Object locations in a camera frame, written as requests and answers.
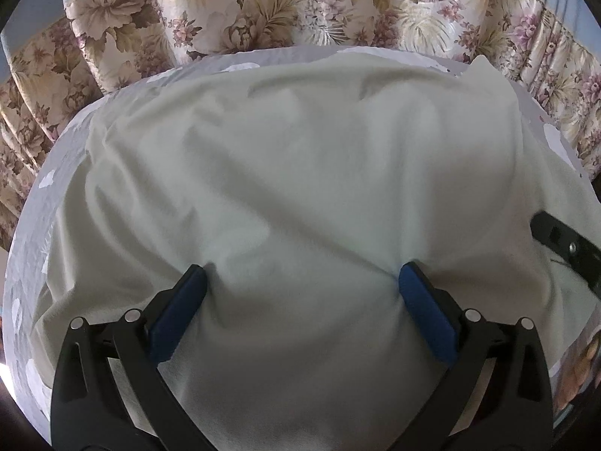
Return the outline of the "pale green garment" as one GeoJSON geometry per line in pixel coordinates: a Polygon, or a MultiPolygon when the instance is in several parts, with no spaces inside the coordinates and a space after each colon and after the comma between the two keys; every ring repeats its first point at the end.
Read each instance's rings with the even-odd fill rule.
{"type": "Polygon", "coordinates": [[[92,115],[33,360],[51,384],[71,320],[116,320],[200,265],[208,296],[161,373],[216,447],[383,450],[444,371],[398,293],[404,263],[491,321],[532,319],[548,365],[599,328],[586,283],[532,237],[539,211],[600,238],[592,189],[483,57],[186,71],[92,115]]]}

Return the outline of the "grey patterned bed sheet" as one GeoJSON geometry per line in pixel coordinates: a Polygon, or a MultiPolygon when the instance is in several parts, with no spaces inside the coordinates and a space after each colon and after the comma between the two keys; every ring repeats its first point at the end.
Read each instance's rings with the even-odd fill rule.
{"type": "MultiPolygon", "coordinates": [[[[251,69],[258,66],[277,64],[310,63],[325,59],[335,53],[371,54],[410,66],[431,68],[443,73],[458,76],[468,68],[461,62],[438,57],[426,57],[415,52],[395,51],[375,47],[318,47],[300,46],[245,52],[234,55],[208,58],[199,63],[180,66],[143,79],[141,82],[123,90],[124,93],[140,92],[164,88],[179,79],[204,76],[218,72],[231,72],[251,69]]],[[[593,191],[587,173],[580,164],[577,155],[561,132],[551,124],[550,117],[529,93],[518,83],[510,82],[518,97],[519,109],[531,132],[545,148],[550,149],[568,166],[575,169],[575,175],[593,191]]],[[[33,349],[30,346],[30,330],[33,327],[33,315],[38,297],[46,282],[48,254],[52,236],[54,218],[67,185],[83,159],[85,145],[89,135],[92,115],[104,104],[117,97],[110,94],[76,114],[67,125],[59,141],[42,167],[39,177],[27,198],[20,215],[10,250],[3,295],[3,343],[6,356],[6,372],[2,376],[9,393],[15,400],[24,417],[41,436],[44,444],[50,443],[50,401],[51,390],[42,382],[33,363],[33,349]]],[[[592,341],[600,331],[600,304],[595,304],[587,323],[578,330],[577,336],[569,336],[568,350],[558,362],[549,369],[553,386],[559,383],[563,370],[569,362],[592,341]]]]}

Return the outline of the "floral curtain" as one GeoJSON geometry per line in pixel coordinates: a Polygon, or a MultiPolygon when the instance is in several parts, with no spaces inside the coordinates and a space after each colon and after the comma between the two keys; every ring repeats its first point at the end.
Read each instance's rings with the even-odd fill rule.
{"type": "Polygon", "coordinates": [[[485,56],[600,176],[600,0],[1,0],[1,245],[70,120],[217,54],[355,45],[485,56]]]}

